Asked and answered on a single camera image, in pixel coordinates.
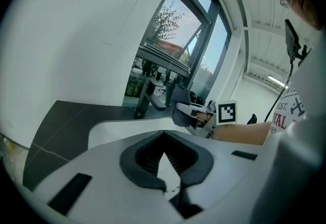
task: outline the ceiling light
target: ceiling light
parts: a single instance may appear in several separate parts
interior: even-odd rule
[[[278,83],[278,84],[281,85],[282,87],[284,87],[284,84],[283,84],[281,81],[278,81],[276,78],[273,78],[272,76],[269,75],[269,76],[268,76],[268,79],[270,79],[270,80],[272,80],[272,81]]]

